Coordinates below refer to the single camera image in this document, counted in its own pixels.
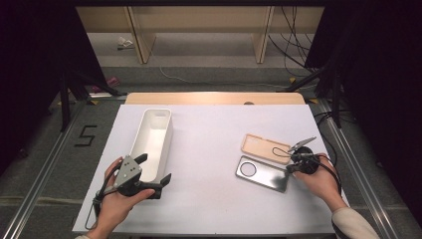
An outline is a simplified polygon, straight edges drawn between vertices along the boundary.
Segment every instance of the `person's right hand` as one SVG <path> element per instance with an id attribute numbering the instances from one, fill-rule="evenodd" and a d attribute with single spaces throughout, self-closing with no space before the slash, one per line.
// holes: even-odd
<path id="1" fill-rule="evenodd" d="M 324 153 L 319 153 L 317 155 L 320 155 L 320 163 L 336 173 L 334 167 L 328 162 Z M 311 193 L 325 201 L 331 211 L 347 206 L 338 193 L 335 179 L 325 168 L 319 166 L 316 172 L 311 175 L 297 171 L 294 173 L 294 176 L 303 181 Z"/>

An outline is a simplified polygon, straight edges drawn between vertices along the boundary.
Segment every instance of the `table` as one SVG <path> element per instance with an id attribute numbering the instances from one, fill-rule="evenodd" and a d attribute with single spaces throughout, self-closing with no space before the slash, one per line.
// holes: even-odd
<path id="1" fill-rule="evenodd" d="M 173 93 L 166 99 L 164 95 L 132 94 L 119 109 L 74 231 L 85 231 L 104 171 L 130 150 L 143 112 L 166 108 L 172 111 L 173 139 L 166 166 L 172 180 L 161 199 L 136 205 L 114 232 L 152 236 L 333 233 L 326 205 L 293 177 L 287 191 L 280 193 L 235 175 L 245 154 L 240 147 L 246 133 L 290 145 L 315 135 L 309 147 L 326 152 L 309 106 L 299 94 L 277 94 L 276 98 L 271 93 Z M 199 98 L 192 96 L 201 95 L 205 100 L 197 104 Z M 154 99 L 167 105 L 133 105 Z M 244 99 L 255 105 L 239 105 Z"/>

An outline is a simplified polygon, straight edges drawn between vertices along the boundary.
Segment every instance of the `human arm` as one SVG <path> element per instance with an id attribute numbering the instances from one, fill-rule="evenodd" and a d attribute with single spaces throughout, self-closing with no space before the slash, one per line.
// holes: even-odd
<path id="1" fill-rule="evenodd" d="M 123 159 L 120 157 L 113 162 L 105 171 L 105 177 L 107 177 L 111 173 L 112 169 L 121 161 L 123 161 Z M 113 174 L 109 179 L 107 186 L 112 186 L 114 181 L 115 175 Z M 145 189 L 130 197 L 123 196 L 118 192 L 107 195 L 103 199 L 102 210 L 97 223 L 93 229 L 88 231 L 86 237 L 90 239 L 107 238 L 112 230 L 114 230 L 114 228 L 127 217 L 129 211 L 134 205 L 148 198 L 154 192 L 155 191 L 153 189 Z"/>
<path id="2" fill-rule="evenodd" d="M 319 154 L 320 163 L 336 174 L 325 154 Z M 295 177 L 304 182 L 315 196 L 321 198 L 332 212 L 332 224 L 340 238 L 378 238 L 370 224 L 355 210 L 349 208 L 338 192 L 335 179 L 319 167 L 314 174 L 295 172 Z"/>

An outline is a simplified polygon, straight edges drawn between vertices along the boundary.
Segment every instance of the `beige desk panel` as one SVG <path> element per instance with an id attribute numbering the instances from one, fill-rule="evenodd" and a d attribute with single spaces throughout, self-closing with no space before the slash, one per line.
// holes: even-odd
<path id="1" fill-rule="evenodd" d="M 131 93 L 127 105 L 304 105 L 299 93 Z"/>

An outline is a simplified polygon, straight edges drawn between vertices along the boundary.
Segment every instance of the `person's left hand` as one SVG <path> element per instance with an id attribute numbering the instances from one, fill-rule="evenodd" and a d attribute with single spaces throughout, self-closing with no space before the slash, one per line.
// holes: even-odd
<path id="1" fill-rule="evenodd" d="M 123 161 L 122 157 L 114 161 L 105 171 L 105 177 L 107 177 L 112 169 L 121 161 Z M 107 187 L 112 186 L 114 182 L 115 175 L 112 175 L 108 181 Z M 97 220 L 97 225 L 87 233 L 87 236 L 91 239 L 106 238 L 112 230 L 127 217 L 134 205 L 148 198 L 154 194 L 154 192 L 154 189 L 145 189 L 130 197 L 123 196 L 118 192 L 107 195 L 103 199 L 102 210 Z"/>

